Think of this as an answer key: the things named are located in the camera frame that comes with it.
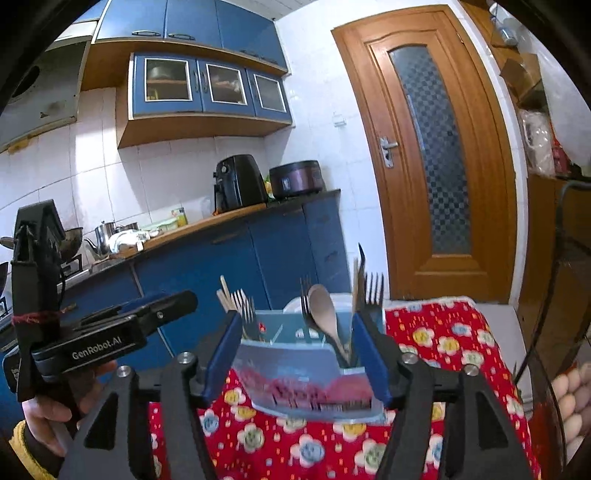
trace checkered glass panel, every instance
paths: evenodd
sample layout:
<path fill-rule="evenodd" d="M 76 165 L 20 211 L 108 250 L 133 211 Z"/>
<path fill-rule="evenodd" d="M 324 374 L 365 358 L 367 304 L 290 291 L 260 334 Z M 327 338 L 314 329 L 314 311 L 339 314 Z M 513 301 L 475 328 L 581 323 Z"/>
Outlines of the checkered glass panel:
<path fill-rule="evenodd" d="M 469 254 L 470 208 L 460 137 L 445 85 L 425 46 L 392 50 L 417 131 L 427 180 L 434 254 Z"/>

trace door lock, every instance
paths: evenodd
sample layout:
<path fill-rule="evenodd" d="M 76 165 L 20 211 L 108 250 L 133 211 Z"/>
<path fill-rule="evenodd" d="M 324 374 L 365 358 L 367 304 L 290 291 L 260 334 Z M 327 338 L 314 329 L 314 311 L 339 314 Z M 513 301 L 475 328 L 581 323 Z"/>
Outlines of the door lock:
<path fill-rule="evenodd" d="M 386 165 L 386 168 L 393 168 L 394 162 L 390 156 L 390 149 L 397 147 L 398 142 L 395 140 L 394 142 L 390 143 L 387 137 L 380 137 L 379 144 L 382 147 L 382 156 L 384 157 L 384 164 Z"/>

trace ceiling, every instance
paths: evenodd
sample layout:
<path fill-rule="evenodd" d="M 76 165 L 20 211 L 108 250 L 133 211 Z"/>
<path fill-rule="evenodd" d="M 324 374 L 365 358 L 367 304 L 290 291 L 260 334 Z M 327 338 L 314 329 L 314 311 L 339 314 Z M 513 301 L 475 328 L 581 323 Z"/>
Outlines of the ceiling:
<path fill-rule="evenodd" d="M 226 0 L 227 2 L 246 8 L 270 20 L 281 17 L 301 8 L 314 0 Z"/>

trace glass cabinet door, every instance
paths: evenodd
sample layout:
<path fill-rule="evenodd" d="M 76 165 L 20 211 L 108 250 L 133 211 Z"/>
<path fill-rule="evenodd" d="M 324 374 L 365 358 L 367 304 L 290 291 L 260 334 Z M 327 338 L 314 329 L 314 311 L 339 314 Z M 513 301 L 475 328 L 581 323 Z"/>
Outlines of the glass cabinet door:
<path fill-rule="evenodd" d="M 203 110 L 194 59 L 136 56 L 134 114 Z"/>
<path fill-rule="evenodd" d="M 246 70 L 223 62 L 199 61 L 203 110 L 254 116 Z"/>
<path fill-rule="evenodd" d="M 250 70 L 248 79 L 257 116 L 273 120 L 291 121 L 281 79 Z"/>

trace purple rice cooker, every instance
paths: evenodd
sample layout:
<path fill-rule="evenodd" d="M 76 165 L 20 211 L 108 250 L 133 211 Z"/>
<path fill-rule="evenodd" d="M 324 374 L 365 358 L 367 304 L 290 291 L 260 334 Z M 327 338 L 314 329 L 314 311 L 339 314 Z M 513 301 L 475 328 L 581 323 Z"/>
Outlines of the purple rice cooker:
<path fill-rule="evenodd" d="M 304 160 L 269 170 L 273 196 L 278 199 L 317 193 L 324 190 L 322 171 L 316 160 Z"/>

